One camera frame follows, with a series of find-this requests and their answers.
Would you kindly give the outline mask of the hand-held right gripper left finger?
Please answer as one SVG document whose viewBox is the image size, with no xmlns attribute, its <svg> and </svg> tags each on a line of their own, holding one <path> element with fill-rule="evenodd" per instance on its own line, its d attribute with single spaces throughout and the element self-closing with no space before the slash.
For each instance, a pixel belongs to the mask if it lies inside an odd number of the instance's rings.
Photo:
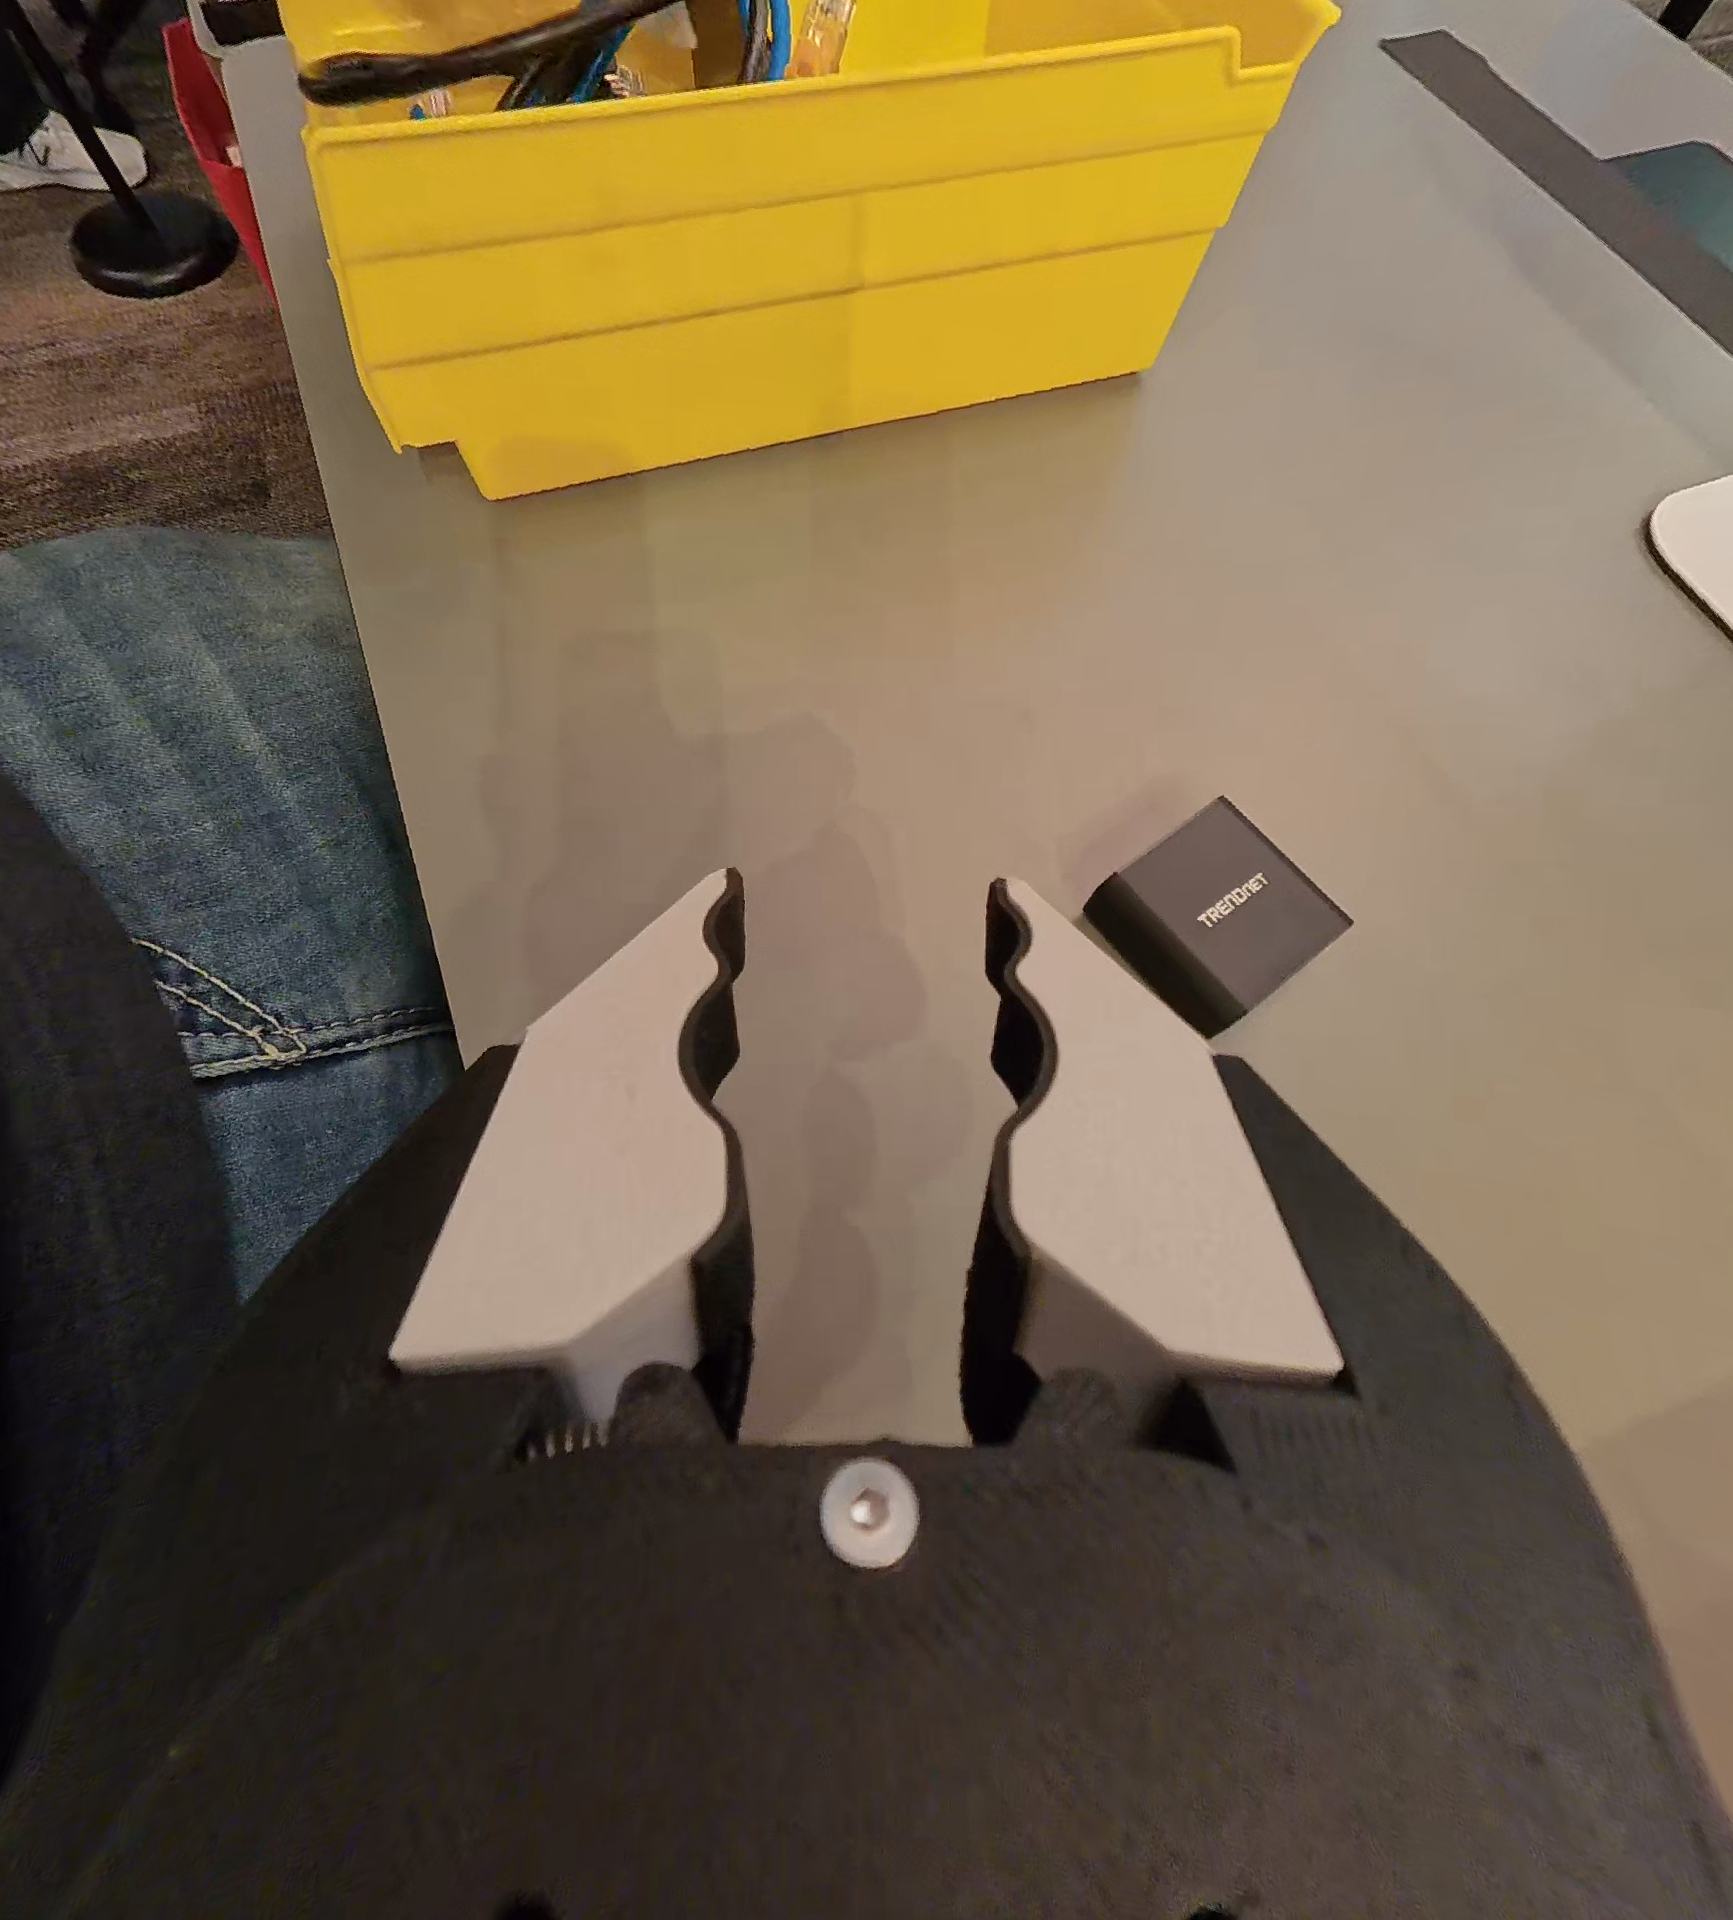
<svg viewBox="0 0 1733 1920">
<path fill-rule="evenodd" d="M 637 1370 L 737 1428 L 754 1358 L 738 1058 L 742 875 L 708 872 L 532 1019 L 389 1349 L 407 1376 L 545 1372 L 605 1419 Z"/>
</svg>

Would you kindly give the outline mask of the black pole floor stand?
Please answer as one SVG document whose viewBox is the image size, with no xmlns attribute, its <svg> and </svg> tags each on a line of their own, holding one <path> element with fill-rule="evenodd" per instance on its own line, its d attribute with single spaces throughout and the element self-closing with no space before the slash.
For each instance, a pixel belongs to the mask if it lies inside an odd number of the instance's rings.
<svg viewBox="0 0 1733 1920">
<path fill-rule="evenodd" d="M 68 236 L 78 276 L 100 293 L 141 301 L 178 298 L 224 276 L 239 256 L 231 219 L 206 200 L 136 189 L 22 5 L 0 1 L 0 23 L 107 188 L 104 201 L 88 207 Z"/>
</svg>

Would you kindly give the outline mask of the black ethernet splitter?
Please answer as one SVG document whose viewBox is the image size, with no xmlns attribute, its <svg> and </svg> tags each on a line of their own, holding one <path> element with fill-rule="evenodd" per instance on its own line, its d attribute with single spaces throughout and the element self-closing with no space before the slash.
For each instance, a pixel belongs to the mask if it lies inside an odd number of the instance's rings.
<svg viewBox="0 0 1733 1920">
<path fill-rule="evenodd" d="M 1205 1040 L 1356 926 L 1228 796 L 1107 875 L 1084 918 Z"/>
</svg>

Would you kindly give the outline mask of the person's blue jeans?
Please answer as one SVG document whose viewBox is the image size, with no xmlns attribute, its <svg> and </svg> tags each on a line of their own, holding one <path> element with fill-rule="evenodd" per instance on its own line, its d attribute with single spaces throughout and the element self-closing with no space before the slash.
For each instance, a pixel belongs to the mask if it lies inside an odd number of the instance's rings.
<svg viewBox="0 0 1733 1920">
<path fill-rule="evenodd" d="M 248 1299 L 463 1073 L 333 545 L 3 552 L 0 772 L 150 974 Z"/>
</svg>

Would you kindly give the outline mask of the yellow plastic bin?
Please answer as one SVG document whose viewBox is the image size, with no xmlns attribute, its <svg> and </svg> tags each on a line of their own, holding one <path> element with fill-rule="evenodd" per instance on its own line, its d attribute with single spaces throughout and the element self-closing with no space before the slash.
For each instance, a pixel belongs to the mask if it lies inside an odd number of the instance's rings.
<svg viewBox="0 0 1733 1920">
<path fill-rule="evenodd" d="M 456 49 L 576 4 L 280 4 L 359 386 L 488 499 L 1145 371 L 1323 1 L 853 4 L 836 70 L 618 47 L 626 97 L 506 105 Z"/>
</svg>

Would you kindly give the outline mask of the black tape strip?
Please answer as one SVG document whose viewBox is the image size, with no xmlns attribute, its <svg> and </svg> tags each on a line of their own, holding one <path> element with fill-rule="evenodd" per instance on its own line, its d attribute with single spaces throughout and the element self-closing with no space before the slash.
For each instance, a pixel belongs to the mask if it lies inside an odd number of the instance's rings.
<svg viewBox="0 0 1733 1920">
<path fill-rule="evenodd" d="M 1435 27 L 1384 51 L 1733 360 L 1733 266 L 1520 94 L 1478 49 Z"/>
</svg>

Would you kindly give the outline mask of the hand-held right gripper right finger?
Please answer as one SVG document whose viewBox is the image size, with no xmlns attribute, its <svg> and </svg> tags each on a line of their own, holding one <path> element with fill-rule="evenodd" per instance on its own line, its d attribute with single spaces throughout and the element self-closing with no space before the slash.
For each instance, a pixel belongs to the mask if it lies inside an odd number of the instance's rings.
<svg viewBox="0 0 1733 1920">
<path fill-rule="evenodd" d="M 1006 1443 L 1043 1385 L 1137 1430 L 1190 1379 L 1332 1387 L 1348 1359 L 1216 1050 L 1020 877 L 984 902 L 1002 1118 L 974 1232 L 960 1412 Z"/>
</svg>

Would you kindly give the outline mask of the red fabric bag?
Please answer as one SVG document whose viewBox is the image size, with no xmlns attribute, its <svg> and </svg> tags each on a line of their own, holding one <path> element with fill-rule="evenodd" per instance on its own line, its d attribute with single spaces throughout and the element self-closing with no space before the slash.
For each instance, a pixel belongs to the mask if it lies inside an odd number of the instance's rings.
<svg viewBox="0 0 1733 1920">
<path fill-rule="evenodd" d="M 221 64 L 203 47 L 188 14 L 161 30 L 161 46 L 174 113 L 188 147 L 206 177 L 213 200 L 237 236 L 241 254 L 254 270 L 269 301 L 279 306 Z"/>
</svg>

